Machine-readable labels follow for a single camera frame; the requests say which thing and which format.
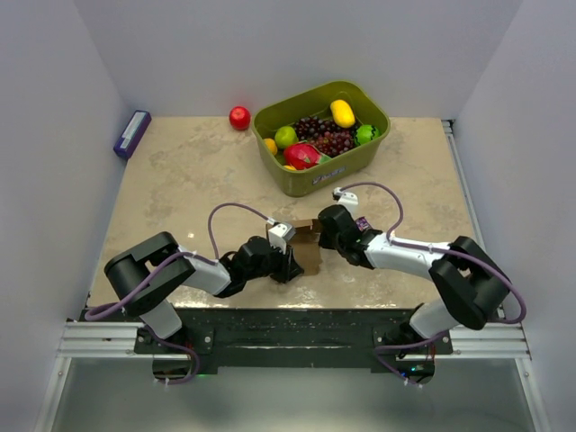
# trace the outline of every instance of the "gray floor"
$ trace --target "gray floor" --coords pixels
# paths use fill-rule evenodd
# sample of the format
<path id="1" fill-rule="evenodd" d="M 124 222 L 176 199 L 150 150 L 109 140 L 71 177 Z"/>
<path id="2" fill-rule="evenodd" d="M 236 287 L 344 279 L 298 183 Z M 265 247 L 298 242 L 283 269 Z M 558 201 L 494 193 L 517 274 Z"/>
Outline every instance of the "gray floor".
<path id="1" fill-rule="evenodd" d="M 54 432 L 533 431 L 513 361 L 444 360 L 422 390 L 363 370 L 222 369 L 153 383 L 150 361 L 75 360 Z"/>

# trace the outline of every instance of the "beige tabletop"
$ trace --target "beige tabletop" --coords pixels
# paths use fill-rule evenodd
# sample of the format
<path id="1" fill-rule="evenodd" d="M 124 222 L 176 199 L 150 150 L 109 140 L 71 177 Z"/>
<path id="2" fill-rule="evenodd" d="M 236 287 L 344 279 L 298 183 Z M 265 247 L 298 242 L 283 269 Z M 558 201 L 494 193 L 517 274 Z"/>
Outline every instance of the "beige tabletop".
<path id="1" fill-rule="evenodd" d="M 279 221 L 314 218 L 333 203 L 332 188 L 358 181 L 388 185 L 404 204 L 397 235 L 451 241 L 471 236 L 466 210 L 442 123 L 438 119 L 391 119 L 391 131 L 373 163 L 341 182 L 302 198 L 276 187 L 258 155 L 250 131 L 237 132 L 223 117 L 156 117 L 130 159 L 98 264 L 89 306 L 115 302 L 104 264 L 144 239 L 166 230 L 190 250 L 212 256 L 206 221 L 224 202 L 245 203 Z M 384 191 L 358 187 L 358 216 L 386 230 L 398 209 Z M 250 236 L 265 235 L 264 223 L 248 211 L 225 208 L 214 218 L 221 252 L 237 250 Z M 181 286 L 169 296 L 177 307 L 235 308 L 410 308 L 437 297 L 431 282 L 392 270 L 349 265 L 337 252 L 322 250 L 315 276 L 280 285 L 251 281 L 228 299 Z"/>

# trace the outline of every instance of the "label on bin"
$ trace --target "label on bin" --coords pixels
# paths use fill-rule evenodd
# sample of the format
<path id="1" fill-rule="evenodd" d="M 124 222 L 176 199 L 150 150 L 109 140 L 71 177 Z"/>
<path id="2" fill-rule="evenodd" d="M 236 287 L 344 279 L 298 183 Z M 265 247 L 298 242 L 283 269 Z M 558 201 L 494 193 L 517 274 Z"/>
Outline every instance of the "label on bin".
<path id="1" fill-rule="evenodd" d="M 343 173 L 344 171 L 346 171 L 346 167 L 341 166 L 340 168 L 335 169 L 331 173 L 327 173 L 325 175 L 319 175 L 318 177 L 314 178 L 312 180 L 312 184 L 317 185 L 318 183 L 323 182 L 324 180 L 328 180 L 329 178 L 331 178 L 333 176 L 337 176 L 338 174 Z"/>

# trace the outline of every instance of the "lemon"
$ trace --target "lemon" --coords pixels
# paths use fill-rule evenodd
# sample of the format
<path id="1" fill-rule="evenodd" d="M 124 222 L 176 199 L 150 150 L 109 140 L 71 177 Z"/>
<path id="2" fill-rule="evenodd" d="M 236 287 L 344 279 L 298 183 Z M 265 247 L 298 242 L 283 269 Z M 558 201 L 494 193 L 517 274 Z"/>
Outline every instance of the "lemon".
<path id="1" fill-rule="evenodd" d="M 264 138 L 264 143 L 266 144 L 266 146 L 270 150 L 270 153 L 272 153 L 273 155 L 276 155 L 276 153 L 278 153 L 278 147 L 276 146 L 276 143 L 273 139 Z"/>

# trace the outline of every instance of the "red apple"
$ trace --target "red apple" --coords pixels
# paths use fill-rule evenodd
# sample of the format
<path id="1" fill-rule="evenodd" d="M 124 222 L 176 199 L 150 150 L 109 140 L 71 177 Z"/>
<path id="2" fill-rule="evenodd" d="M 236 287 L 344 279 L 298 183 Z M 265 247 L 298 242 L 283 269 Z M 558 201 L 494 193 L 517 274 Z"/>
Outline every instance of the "red apple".
<path id="1" fill-rule="evenodd" d="M 230 111 L 230 124 L 237 131 L 245 131 L 250 126 L 250 111 L 243 106 L 235 106 Z"/>

